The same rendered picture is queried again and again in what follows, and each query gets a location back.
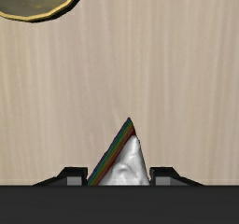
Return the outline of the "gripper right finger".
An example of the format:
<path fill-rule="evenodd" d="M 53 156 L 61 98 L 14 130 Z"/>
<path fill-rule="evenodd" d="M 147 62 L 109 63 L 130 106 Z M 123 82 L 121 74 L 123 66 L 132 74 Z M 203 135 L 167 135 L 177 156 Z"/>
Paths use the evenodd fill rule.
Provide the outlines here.
<path fill-rule="evenodd" d="M 201 186 L 201 183 L 178 174 L 173 167 L 151 167 L 151 186 Z"/>

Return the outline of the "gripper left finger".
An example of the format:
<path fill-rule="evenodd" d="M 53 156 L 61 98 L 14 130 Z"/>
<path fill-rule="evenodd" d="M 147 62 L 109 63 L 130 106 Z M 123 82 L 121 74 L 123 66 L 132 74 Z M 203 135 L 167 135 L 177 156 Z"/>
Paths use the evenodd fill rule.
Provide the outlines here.
<path fill-rule="evenodd" d="M 64 167 L 54 177 L 36 183 L 37 186 L 87 186 L 87 167 Z"/>

